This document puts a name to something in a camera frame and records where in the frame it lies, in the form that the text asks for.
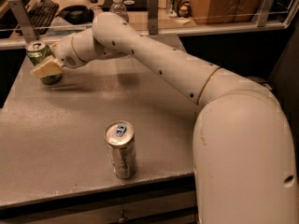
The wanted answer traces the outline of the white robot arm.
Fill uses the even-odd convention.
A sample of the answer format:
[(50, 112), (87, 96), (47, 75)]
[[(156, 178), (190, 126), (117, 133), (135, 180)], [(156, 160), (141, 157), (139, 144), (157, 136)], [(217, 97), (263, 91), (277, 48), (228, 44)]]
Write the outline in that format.
[(33, 72), (56, 75), (123, 54), (200, 108), (192, 139), (200, 224), (298, 224), (292, 131), (264, 86), (140, 35), (111, 12), (61, 39)]

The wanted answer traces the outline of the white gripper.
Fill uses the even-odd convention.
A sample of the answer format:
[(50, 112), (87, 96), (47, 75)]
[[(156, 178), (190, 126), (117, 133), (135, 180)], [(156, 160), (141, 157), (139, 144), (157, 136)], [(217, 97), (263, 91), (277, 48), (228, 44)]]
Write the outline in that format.
[(84, 66), (86, 63), (76, 54), (73, 40), (74, 35), (68, 35), (62, 38), (54, 48), (55, 58), (50, 55), (36, 65), (31, 70), (31, 74), (43, 78), (60, 75), (63, 72), (63, 65), (70, 69), (77, 69)]

